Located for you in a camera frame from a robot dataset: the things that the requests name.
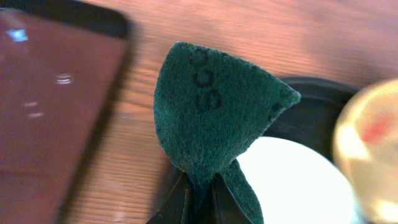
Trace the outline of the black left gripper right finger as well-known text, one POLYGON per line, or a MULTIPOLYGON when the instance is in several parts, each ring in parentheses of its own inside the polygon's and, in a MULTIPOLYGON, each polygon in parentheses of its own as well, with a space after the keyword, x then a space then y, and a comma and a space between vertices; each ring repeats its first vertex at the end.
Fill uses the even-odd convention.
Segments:
POLYGON ((211 223, 252 224, 220 174, 214 176, 211 185, 211 223))

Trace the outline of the mint plate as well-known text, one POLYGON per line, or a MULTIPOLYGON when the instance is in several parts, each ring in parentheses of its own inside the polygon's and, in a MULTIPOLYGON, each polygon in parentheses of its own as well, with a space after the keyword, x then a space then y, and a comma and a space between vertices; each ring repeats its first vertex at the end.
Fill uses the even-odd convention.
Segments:
POLYGON ((307 146, 260 137, 238 156, 238 162, 267 224, 362 222, 344 175, 307 146))

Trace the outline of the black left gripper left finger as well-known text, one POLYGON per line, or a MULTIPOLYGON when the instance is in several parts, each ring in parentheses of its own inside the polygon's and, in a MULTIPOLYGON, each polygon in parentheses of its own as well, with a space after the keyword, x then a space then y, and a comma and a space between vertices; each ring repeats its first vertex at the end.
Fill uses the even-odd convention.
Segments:
POLYGON ((189 224, 191 207, 192 186, 186 173, 182 173, 147 224, 189 224))

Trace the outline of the yellow plastic plate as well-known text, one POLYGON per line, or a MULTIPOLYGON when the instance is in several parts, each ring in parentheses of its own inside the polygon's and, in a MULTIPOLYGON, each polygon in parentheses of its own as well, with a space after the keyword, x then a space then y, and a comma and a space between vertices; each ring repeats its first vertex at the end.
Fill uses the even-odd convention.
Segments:
POLYGON ((397 223, 397 80, 369 85, 342 109, 333 160, 366 220, 397 223))

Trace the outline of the green yellow sponge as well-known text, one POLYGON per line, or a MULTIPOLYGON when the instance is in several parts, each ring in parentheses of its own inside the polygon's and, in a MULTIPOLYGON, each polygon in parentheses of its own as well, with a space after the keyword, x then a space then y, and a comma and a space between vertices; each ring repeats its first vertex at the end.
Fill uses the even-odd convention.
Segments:
POLYGON ((162 149, 193 185, 195 212, 220 174, 248 218, 264 221, 237 157, 300 99, 253 63, 188 42, 174 44, 157 80, 154 123, 162 149))

